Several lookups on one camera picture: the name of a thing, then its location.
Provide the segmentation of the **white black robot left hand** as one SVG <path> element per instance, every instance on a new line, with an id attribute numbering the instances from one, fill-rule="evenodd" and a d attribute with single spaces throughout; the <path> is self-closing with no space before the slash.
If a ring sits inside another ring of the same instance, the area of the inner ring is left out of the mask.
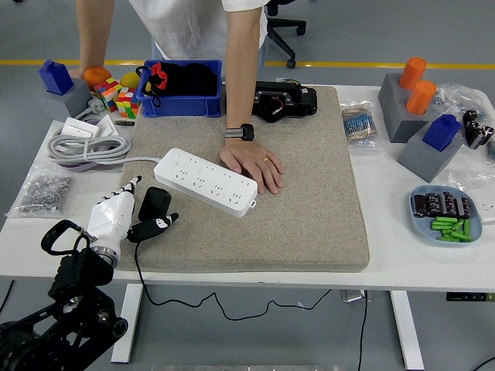
<path id="1" fill-rule="evenodd" d="M 140 175 L 134 177 L 93 207 L 87 226 L 87 232 L 94 238 L 90 243 L 92 250 L 116 257 L 120 254 L 122 240 L 140 243 L 157 237 L 178 220 L 178 213 L 167 215 L 166 212 L 160 212 L 159 216 L 153 216 L 131 226 L 135 208 L 135 190 L 141 180 Z"/>

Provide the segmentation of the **person's left hand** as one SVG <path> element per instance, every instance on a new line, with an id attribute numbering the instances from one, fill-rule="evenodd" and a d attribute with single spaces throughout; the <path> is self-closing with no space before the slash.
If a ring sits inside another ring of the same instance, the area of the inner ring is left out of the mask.
<path id="1" fill-rule="evenodd" d="M 247 173 L 256 181 L 259 194 L 267 189 L 276 195 L 285 186 L 282 179 L 285 170 L 281 161 L 257 141 L 227 138 L 219 155 L 228 169 L 238 174 Z"/>

